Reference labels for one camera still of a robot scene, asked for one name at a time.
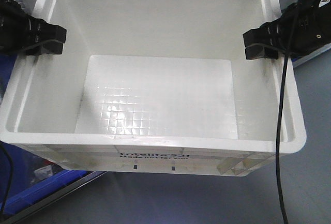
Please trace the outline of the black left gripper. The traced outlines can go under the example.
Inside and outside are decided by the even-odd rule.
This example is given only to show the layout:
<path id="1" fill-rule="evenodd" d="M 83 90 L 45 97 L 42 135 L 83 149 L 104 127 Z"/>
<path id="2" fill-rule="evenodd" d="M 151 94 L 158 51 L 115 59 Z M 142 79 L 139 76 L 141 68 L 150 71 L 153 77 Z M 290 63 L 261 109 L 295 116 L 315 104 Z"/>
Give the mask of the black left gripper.
<path id="1" fill-rule="evenodd" d="M 65 28 L 30 16 L 14 0 L 1 0 L 1 54 L 61 55 L 66 35 Z"/>

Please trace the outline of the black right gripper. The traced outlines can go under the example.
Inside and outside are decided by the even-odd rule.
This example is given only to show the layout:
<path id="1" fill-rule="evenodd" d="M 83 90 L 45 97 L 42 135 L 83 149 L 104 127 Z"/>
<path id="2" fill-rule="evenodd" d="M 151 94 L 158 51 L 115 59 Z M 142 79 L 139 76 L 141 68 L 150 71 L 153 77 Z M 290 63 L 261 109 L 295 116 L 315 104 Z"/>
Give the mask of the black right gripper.
<path id="1" fill-rule="evenodd" d="M 330 44 L 330 0 L 298 0 L 272 24 L 276 26 L 282 50 L 287 48 L 291 39 L 292 54 L 308 55 Z M 272 44 L 271 37 L 270 23 L 243 33 L 246 59 L 278 59 L 276 50 L 266 48 Z"/>

